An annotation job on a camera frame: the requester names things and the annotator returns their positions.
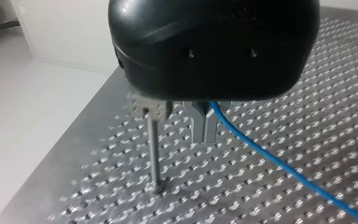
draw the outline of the black plastic housing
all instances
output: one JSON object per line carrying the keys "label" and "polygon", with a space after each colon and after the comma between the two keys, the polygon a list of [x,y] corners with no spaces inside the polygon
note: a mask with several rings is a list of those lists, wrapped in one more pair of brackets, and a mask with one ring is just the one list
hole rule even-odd
{"label": "black plastic housing", "polygon": [[111,0],[120,66],[163,100],[262,100],[298,81],[319,29],[318,0]]}

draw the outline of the white wall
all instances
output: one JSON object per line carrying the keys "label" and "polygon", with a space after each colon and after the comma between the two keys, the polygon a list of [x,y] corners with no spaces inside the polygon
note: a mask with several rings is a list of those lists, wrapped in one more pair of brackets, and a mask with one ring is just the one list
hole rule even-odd
{"label": "white wall", "polygon": [[[117,67],[107,21],[109,0],[11,1],[37,58],[107,75]],[[358,0],[321,0],[321,3],[358,9]]]}
{"label": "white wall", "polygon": [[327,7],[341,7],[358,10],[358,0],[321,0],[321,4]]}

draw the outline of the metal bracket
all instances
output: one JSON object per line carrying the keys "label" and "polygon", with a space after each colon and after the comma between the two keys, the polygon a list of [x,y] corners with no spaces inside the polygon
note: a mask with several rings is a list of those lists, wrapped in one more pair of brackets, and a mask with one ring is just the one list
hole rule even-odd
{"label": "metal bracket", "polygon": [[[231,102],[219,102],[222,110],[226,111]],[[191,117],[191,139],[193,143],[213,143],[216,140],[217,121],[208,103],[183,102],[183,107]]]}

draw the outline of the perforated metal plate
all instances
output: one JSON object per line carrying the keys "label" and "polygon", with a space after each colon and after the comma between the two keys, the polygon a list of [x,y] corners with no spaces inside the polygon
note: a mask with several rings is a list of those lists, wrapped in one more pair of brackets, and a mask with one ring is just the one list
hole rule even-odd
{"label": "perforated metal plate", "polygon": [[[356,222],[223,125],[215,144],[192,144],[190,119],[179,104],[161,125],[160,163],[169,184],[155,195],[149,185],[145,121],[126,108],[102,109],[89,118],[99,119],[95,128],[84,121],[90,111],[115,102],[108,100],[113,95],[97,97],[99,103],[89,105],[58,143],[63,151],[71,149],[58,154],[55,147],[0,223]],[[323,19],[297,85],[271,101],[236,103],[227,116],[268,151],[358,209],[358,22]],[[88,125],[86,132],[69,133]],[[16,206],[22,211],[16,212]],[[27,215],[24,206],[39,214]]]}

